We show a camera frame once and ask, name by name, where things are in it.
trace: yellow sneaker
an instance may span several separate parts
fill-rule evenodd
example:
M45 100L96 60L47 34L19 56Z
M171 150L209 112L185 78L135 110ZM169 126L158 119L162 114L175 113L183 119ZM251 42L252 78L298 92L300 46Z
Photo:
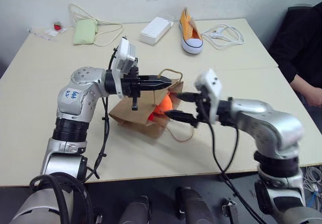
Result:
M203 40L197 30L196 23L190 17L187 8L182 11L180 17L180 28L182 30L181 45L190 54L199 54L202 50Z

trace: white wall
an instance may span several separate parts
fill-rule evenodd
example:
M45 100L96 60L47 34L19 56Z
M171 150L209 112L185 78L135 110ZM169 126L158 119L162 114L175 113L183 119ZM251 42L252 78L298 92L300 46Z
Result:
M109 21L148 22L156 15L176 19L187 6L195 19L246 18L265 46L289 6L322 0L0 0L0 76L24 42L29 27L70 25L67 6L75 3Z

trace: handwritten label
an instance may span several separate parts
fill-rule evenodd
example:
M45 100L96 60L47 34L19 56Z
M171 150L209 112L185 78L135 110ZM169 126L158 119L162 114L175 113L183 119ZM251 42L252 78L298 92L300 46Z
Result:
M82 94L83 91L73 89L73 88L67 88L61 97L61 101L67 104L73 103L76 101L79 96Z

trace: black shirt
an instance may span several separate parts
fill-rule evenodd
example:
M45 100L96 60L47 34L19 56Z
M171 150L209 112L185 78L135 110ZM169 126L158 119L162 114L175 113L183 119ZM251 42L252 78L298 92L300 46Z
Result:
M322 3L280 32L269 53L289 83L298 74L322 88Z

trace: white shoe sole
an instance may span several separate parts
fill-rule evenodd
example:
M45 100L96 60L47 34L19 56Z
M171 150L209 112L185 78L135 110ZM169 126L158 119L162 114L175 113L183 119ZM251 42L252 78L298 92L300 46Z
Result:
M181 32L183 33L182 25L181 25L180 22L179 22L179 27L181 29ZM193 47L193 46L187 44L185 39L182 36L181 46L186 52L188 52L190 54L199 54L201 52L201 50L202 50L203 43L202 43L202 45L200 47Z

